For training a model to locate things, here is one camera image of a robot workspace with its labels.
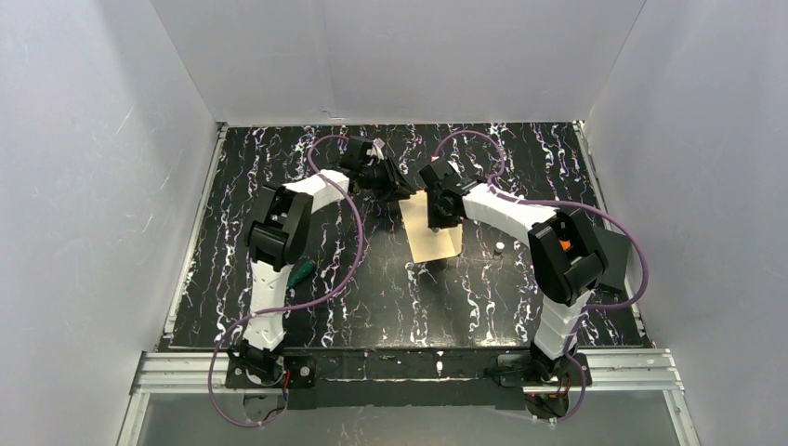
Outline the cream envelope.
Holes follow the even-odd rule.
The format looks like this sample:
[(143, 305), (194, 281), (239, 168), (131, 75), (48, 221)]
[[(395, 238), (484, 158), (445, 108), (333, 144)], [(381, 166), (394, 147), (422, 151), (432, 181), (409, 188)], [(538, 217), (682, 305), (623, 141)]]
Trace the cream envelope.
[(427, 194), (423, 190), (406, 200), (400, 200), (399, 207), (414, 263), (448, 259), (461, 254), (462, 226), (431, 229), (427, 223)]

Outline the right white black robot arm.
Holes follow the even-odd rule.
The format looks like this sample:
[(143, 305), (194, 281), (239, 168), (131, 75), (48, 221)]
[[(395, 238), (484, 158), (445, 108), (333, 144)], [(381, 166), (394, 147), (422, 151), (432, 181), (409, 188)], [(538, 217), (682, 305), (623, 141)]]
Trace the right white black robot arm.
[(541, 319), (528, 353), (498, 370), (530, 382), (562, 378), (584, 309), (609, 266), (589, 219), (578, 208), (528, 204), (480, 180), (461, 177), (445, 160), (427, 164), (418, 174), (425, 184), (430, 228), (474, 220), (528, 245), (543, 294)]

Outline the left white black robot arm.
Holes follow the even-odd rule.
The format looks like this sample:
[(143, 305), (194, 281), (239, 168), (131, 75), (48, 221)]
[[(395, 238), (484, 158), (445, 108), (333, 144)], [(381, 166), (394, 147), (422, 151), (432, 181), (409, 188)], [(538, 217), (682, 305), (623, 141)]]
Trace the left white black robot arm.
[(250, 315), (243, 338), (229, 348), (231, 362), (254, 382), (272, 386), (287, 375), (280, 348), (285, 337), (283, 315), (288, 280), (303, 255), (311, 217), (325, 206), (349, 201), (368, 190), (385, 203), (415, 195), (415, 187), (397, 165), (384, 156), (382, 141), (347, 137), (335, 167), (316, 168), (305, 179), (266, 184), (246, 219), (244, 244), (251, 267)]

